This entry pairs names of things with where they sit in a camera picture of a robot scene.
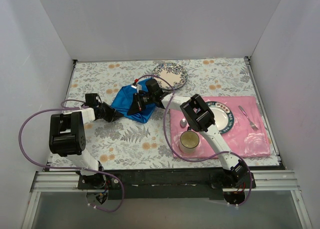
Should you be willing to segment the blue cloth napkin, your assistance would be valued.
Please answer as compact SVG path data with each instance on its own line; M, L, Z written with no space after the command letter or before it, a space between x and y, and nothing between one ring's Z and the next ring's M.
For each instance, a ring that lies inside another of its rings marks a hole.
M128 115L128 111L133 102L133 94L137 92L136 88L131 85L123 86L114 98L111 107L122 113L125 118L145 124L150 119L156 105L154 103L145 106L145 110L132 115Z

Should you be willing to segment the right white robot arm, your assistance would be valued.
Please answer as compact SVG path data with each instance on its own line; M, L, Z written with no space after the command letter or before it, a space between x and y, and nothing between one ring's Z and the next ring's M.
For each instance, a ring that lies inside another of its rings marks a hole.
M230 187L239 187L245 183L247 177L249 177L249 182L247 183L249 188L253 187L253 176L250 168L242 157L230 149L218 130L214 113L199 94L184 97L175 95L175 91L165 92L154 78L146 81L147 90L144 91L138 81L136 79L131 85L135 92L132 95L133 99L128 111L129 115L142 112L146 109L146 105L149 104L155 104L158 108L164 109L164 118L168 110L181 111L189 127L202 135L214 151L213 155L200 159L199 162L217 157Z

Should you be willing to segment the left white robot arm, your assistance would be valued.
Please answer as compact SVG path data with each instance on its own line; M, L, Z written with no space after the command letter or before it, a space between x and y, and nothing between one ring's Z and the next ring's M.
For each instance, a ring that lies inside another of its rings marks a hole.
M114 122L124 115L103 102L97 93L85 95L84 108L50 117L49 149L72 161L95 189L106 185L103 167L86 149L85 125L97 120Z

